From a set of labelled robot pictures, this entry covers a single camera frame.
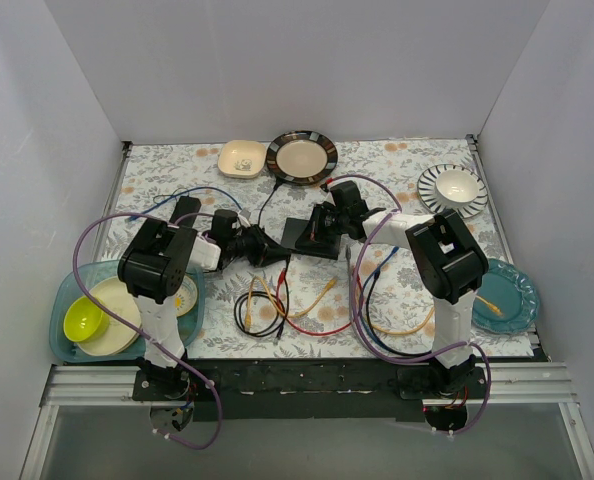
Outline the dark grey network switch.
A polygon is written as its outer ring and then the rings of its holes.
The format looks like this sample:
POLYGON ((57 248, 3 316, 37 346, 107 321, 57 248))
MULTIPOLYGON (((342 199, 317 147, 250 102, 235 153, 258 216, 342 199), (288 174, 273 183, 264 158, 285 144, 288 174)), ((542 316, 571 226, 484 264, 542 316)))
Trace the dark grey network switch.
POLYGON ((319 240, 311 240, 308 224, 308 220, 288 218, 284 225, 281 246, 293 254, 337 260, 340 254, 341 236, 331 234, 319 240))

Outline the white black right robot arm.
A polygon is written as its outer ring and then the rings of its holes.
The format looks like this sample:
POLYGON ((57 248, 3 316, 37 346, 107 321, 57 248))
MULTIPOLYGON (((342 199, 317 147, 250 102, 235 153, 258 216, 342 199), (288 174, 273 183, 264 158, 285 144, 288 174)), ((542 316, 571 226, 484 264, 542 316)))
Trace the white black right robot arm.
POLYGON ((363 346, 395 365, 425 364, 431 389, 452 397, 475 368, 470 343, 472 309, 488 261, 460 215, 445 209, 435 215, 408 215, 368 207, 357 185, 345 181, 329 188, 326 200, 313 207, 307 220, 287 219, 283 242, 294 252, 336 258, 342 236, 364 246, 383 244, 411 251, 421 281, 434 304, 434 339, 429 352, 388 356, 376 348, 362 323, 368 310, 350 284, 351 322, 363 346))

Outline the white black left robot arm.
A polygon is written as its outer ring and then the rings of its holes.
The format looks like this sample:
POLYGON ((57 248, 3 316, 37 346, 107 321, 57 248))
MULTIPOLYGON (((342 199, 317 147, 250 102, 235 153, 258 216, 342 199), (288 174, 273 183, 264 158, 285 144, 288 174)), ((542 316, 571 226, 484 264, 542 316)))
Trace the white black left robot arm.
POLYGON ((186 357, 181 340, 175 297, 188 267, 222 270, 245 258, 262 268, 288 261, 291 253, 250 224, 241 214, 217 210, 206 235, 193 227, 193 217, 182 215, 169 222, 144 221, 118 265, 118 278, 133 296, 143 331, 149 336, 139 368, 149 385, 170 400, 189 390, 190 377, 176 362, 186 357))

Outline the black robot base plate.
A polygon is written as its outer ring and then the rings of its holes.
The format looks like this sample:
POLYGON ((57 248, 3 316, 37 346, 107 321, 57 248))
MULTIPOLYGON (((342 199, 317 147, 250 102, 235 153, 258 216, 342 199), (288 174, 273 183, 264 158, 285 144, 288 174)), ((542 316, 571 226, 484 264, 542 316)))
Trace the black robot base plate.
POLYGON ((452 393, 426 365, 398 366, 376 359, 195 360, 189 390, 178 399, 137 372, 132 400, 189 402, 197 422, 247 419, 394 419, 422 422, 424 401, 448 402, 452 393))

